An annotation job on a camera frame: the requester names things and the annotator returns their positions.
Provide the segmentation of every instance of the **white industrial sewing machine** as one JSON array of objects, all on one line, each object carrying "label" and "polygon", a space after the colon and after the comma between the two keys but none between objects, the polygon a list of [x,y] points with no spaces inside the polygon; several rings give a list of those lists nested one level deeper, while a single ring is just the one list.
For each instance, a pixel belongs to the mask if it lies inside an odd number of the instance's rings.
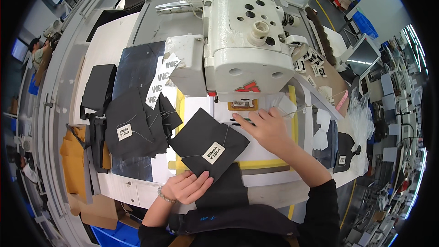
[{"label": "white industrial sewing machine", "polygon": [[169,37],[164,62],[181,60],[169,78],[188,97],[250,103],[273,94],[293,77],[293,63],[308,51],[303,36],[285,36],[299,19],[274,0],[179,0],[158,5],[160,15],[193,12],[204,35]]}]

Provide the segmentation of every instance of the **computer screen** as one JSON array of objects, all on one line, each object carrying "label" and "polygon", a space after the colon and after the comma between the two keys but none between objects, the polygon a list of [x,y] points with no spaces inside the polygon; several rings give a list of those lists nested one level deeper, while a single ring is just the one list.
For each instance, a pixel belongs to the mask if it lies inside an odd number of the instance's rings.
[{"label": "computer screen", "polygon": [[377,55],[373,47],[369,42],[363,40],[353,54],[348,58],[346,64],[348,64],[355,74],[362,75],[380,55]]},{"label": "computer screen", "polygon": [[18,38],[15,39],[14,46],[12,47],[12,56],[23,62],[28,51],[28,46],[21,42]]}]

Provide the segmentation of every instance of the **right hand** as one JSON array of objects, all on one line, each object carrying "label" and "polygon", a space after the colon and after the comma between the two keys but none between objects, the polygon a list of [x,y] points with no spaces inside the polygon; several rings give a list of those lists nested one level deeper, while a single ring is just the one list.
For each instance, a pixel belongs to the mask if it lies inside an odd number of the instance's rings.
[{"label": "right hand", "polygon": [[183,204],[191,204],[209,189],[213,178],[204,171],[198,178],[191,171],[170,177],[162,187],[162,194],[169,199],[178,200]]},{"label": "right hand", "polygon": [[294,145],[294,141],[288,136],[284,119],[275,107],[271,107],[268,113],[264,109],[260,109],[258,113],[250,112],[249,118],[256,126],[237,113],[232,116],[262,147],[277,156],[289,151],[291,145]]}]

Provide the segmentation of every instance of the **black apron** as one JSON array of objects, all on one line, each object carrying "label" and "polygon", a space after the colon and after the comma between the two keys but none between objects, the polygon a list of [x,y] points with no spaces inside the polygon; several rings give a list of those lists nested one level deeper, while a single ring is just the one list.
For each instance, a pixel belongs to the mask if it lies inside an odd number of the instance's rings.
[{"label": "black apron", "polygon": [[191,235],[227,228],[246,228],[290,239],[299,236],[295,222],[275,208],[262,204],[189,211],[184,217],[178,234]]}]

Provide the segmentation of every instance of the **bracelet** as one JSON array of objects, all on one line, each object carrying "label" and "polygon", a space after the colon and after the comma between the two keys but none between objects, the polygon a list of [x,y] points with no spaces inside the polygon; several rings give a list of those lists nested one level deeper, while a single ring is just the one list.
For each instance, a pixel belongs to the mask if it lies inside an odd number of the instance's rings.
[{"label": "bracelet", "polygon": [[160,186],[160,187],[157,189],[157,193],[158,193],[158,195],[159,195],[162,199],[164,199],[164,200],[166,200],[166,201],[168,201],[168,202],[170,202],[170,203],[177,203],[177,202],[179,202],[178,200],[173,200],[173,199],[170,199],[170,198],[167,198],[166,196],[164,196],[164,195],[162,194],[162,187],[163,187],[163,185]]}]

